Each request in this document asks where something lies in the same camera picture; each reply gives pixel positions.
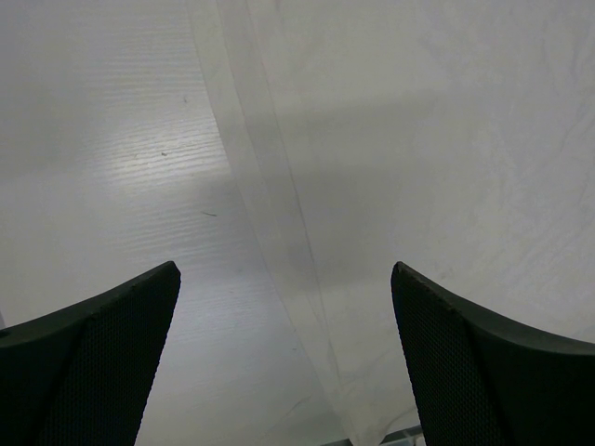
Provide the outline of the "white tank top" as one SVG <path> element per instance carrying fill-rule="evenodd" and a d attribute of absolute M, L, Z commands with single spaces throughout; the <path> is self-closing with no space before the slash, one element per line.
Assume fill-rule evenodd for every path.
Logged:
<path fill-rule="evenodd" d="M 390 272 L 594 337 L 590 1 L 191 1 L 261 254 L 347 436 L 417 419 Z"/>

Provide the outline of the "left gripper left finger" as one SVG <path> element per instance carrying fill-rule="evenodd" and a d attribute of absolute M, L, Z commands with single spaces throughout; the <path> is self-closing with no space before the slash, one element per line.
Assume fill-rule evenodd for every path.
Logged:
<path fill-rule="evenodd" d="M 168 261 L 2 329 L 2 444 L 134 444 L 179 289 Z"/>

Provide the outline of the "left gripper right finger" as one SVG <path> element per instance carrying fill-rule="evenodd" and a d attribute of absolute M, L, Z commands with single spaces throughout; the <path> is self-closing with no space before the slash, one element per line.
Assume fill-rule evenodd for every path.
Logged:
<path fill-rule="evenodd" d="M 593 344 L 481 307 L 403 262 L 391 293 L 427 444 L 593 444 Z"/>

